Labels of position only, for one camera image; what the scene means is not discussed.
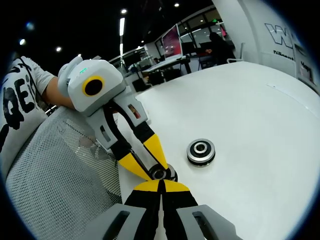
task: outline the window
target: window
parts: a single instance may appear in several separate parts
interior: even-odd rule
[[[189,34],[189,33],[186,33],[186,34],[184,34],[184,35],[181,35],[181,36],[180,36],[180,39],[181,39],[181,42],[182,42],[182,43],[192,42],[192,38],[190,37],[190,34]]]
[[[159,39],[158,41],[155,42],[156,47],[158,48],[159,55],[164,56],[165,51],[164,51],[164,46],[162,45],[162,40]]]
[[[188,24],[191,29],[193,28],[201,28],[201,25],[206,24],[205,18],[202,15],[196,16],[188,21]]]
[[[196,43],[197,48],[200,48],[200,44],[201,43],[207,43],[210,42],[210,31],[207,27],[203,28],[203,29],[197,29],[192,31],[192,34],[194,36],[194,40]]]
[[[185,23],[180,24],[180,25],[178,26],[178,29],[179,29],[179,34],[180,34],[180,36],[186,34],[187,31],[188,31],[188,27],[187,27],[187,25],[186,25]]]
[[[220,14],[217,11],[217,9],[212,10],[212,11],[208,11],[204,15],[205,15],[206,19],[208,20],[208,22],[212,22],[214,19],[221,20]]]

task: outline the ceiling light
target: ceiling light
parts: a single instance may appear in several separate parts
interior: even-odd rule
[[[124,54],[124,44],[120,43],[120,55],[122,56]]]
[[[20,44],[20,45],[25,45],[25,44],[26,44],[26,40],[25,40],[25,39],[21,39],[21,40],[19,41],[19,44]]]
[[[125,18],[120,18],[120,36],[124,35],[124,31],[125,31]]]
[[[25,25],[26,28],[29,30],[29,31],[32,31],[35,29],[35,25],[32,23],[32,22],[27,22],[27,24]]]

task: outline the wall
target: wall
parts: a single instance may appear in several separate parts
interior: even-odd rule
[[[147,51],[149,56],[152,56],[152,59],[160,58],[155,42],[147,43],[144,45],[144,49]]]
[[[240,56],[241,43],[245,43],[243,48],[243,58],[250,63],[259,63],[257,44],[248,18],[240,6],[238,0],[212,0],[218,10],[227,33],[234,43],[236,54]]]
[[[251,26],[258,49],[258,62],[296,77],[290,29],[262,0],[238,0]]]

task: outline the wall logo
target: wall logo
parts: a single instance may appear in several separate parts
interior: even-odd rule
[[[286,28],[283,29],[281,26],[278,25],[273,26],[270,23],[265,23],[264,25],[269,30],[269,33],[271,34],[276,44],[282,45],[284,43],[286,47],[290,49],[293,48],[291,39],[289,37],[289,34],[287,33]]]
[[[285,58],[287,58],[287,59],[293,60],[293,61],[295,60],[293,57],[287,56],[287,55],[285,55],[285,54],[282,54],[282,52],[280,52],[280,51],[273,50],[273,53],[274,53],[274,54],[277,54],[277,55],[279,55],[279,56],[285,57]]]

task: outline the desk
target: desk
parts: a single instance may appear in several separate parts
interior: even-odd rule
[[[320,176],[320,98],[308,86],[276,69],[236,62],[179,77],[136,98],[179,182],[199,205],[232,222],[240,238],[282,240],[298,226]],[[118,127],[149,161],[122,117]],[[191,165],[186,153],[200,138],[211,140],[216,151],[203,168]],[[121,166],[119,176],[125,201],[143,180]]]
[[[162,61],[162,62],[159,62],[155,65],[153,65],[152,67],[142,71],[143,73],[152,73],[156,70],[161,70],[161,69],[166,69],[166,68],[169,68],[169,67],[172,67],[176,64],[184,64],[185,66],[185,69],[186,69],[186,72],[188,74],[191,73],[191,69],[190,69],[190,66],[189,66],[189,63],[190,63],[190,59],[188,59],[186,56],[182,56],[182,57],[179,57],[179,58],[173,58],[173,59],[169,59],[169,60],[165,60],[165,61]]]

